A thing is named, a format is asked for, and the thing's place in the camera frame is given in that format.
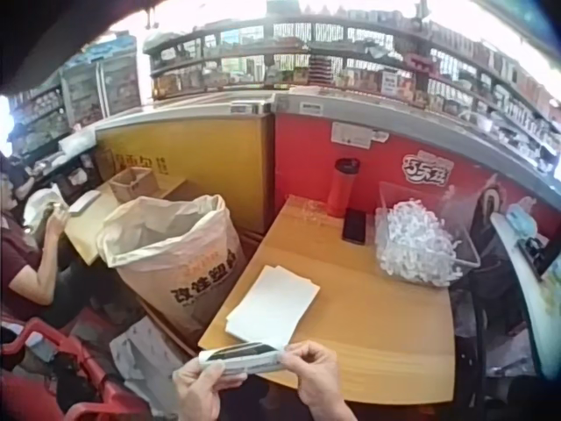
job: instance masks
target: hand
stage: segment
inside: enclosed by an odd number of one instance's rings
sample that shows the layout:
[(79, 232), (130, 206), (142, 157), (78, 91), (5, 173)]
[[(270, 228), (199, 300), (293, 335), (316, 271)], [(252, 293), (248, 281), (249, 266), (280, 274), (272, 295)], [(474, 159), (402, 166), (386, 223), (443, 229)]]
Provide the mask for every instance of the hand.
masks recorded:
[(280, 363), (298, 376), (298, 396), (316, 421), (356, 419), (344, 403), (333, 351), (316, 342), (301, 342), (287, 346)]
[(67, 226), (70, 215), (68, 211), (62, 206), (55, 206), (53, 214), (46, 221), (45, 240), (56, 239), (58, 240)]
[(218, 391), (238, 388), (247, 374), (222, 376), (224, 363), (218, 361), (201, 370), (198, 358), (194, 358), (174, 371), (174, 383), (179, 396), (181, 421), (214, 421), (220, 415)]

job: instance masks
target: refrigerator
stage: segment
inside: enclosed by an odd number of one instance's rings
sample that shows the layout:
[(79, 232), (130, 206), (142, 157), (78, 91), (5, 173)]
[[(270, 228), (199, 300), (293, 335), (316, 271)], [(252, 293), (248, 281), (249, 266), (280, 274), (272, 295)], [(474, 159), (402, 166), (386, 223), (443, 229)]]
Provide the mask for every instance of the refrigerator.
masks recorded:
[(61, 80), (71, 127), (140, 106), (136, 53), (64, 68)]

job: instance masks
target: white sign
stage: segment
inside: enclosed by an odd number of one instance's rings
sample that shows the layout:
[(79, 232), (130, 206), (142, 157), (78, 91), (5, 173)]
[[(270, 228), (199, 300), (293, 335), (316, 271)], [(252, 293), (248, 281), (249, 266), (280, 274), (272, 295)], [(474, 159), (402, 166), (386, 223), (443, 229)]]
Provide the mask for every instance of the white sign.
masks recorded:
[(382, 86), (380, 92), (383, 95), (397, 95), (397, 74), (390, 72), (382, 72)]
[(335, 122), (331, 125), (331, 141), (341, 145), (370, 149), (373, 130), (361, 125)]
[(320, 103), (300, 103), (300, 113), (307, 116), (321, 117), (323, 105)]
[(417, 155), (405, 155), (401, 165), (408, 182), (412, 184), (435, 184), (441, 187), (448, 182), (453, 168), (454, 162), (424, 151), (419, 151)]

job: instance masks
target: cardboard box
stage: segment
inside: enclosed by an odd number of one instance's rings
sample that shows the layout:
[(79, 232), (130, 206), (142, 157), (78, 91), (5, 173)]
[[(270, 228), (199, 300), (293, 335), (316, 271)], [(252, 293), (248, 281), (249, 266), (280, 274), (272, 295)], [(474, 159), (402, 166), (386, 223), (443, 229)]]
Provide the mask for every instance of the cardboard box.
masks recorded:
[(120, 203), (129, 202), (140, 196), (150, 196), (158, 190), (156, 176), (150, 168), (127, 168), (111, 178), (109, 185)]

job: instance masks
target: red thermos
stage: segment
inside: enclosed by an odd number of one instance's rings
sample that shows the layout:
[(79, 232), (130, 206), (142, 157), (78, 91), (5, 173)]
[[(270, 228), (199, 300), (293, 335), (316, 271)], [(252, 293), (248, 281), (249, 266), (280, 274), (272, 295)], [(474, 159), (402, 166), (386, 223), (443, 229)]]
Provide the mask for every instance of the red thermos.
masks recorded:
[(327, 198), (328, 215), (335, 218), (344, 217), (359, 168), (360, 161), (353, 158), (341, 158), (335, 162), (330, 195)]

